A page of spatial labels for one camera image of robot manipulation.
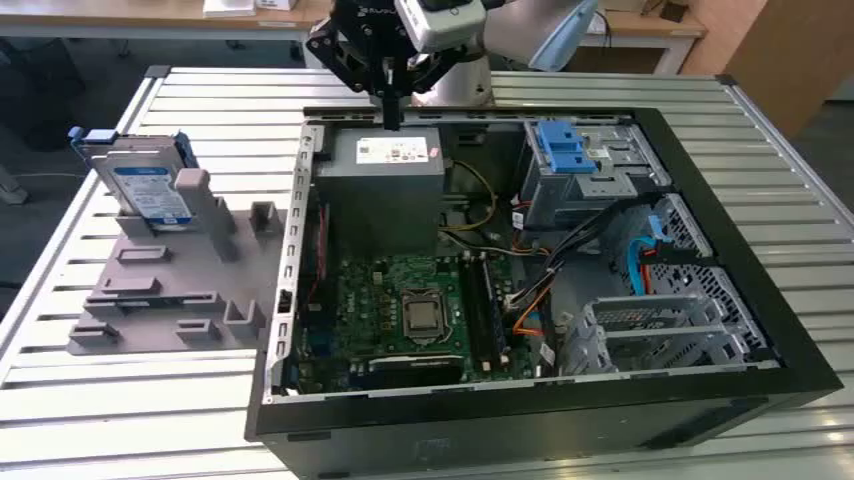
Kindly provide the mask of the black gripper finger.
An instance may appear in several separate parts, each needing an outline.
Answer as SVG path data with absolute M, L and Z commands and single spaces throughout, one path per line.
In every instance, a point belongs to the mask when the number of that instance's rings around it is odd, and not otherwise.
M 361 60 L 329 17 L 313 30 L 306 46 L 354 92 L 369 93 L 382 109 L 382 123 L 393 130 L 393 86 L 385 60 Z
M 402 106 L 401 101 L 414 93 L 426 93 L 442 77 L 450 72 L 469 53 L 465 45 L 429 54 L 427 58 L 415 66 L 410 60 L 415 58 L 413 47 L 395 53 L 393 60 L 393 130 L 401 129 Z

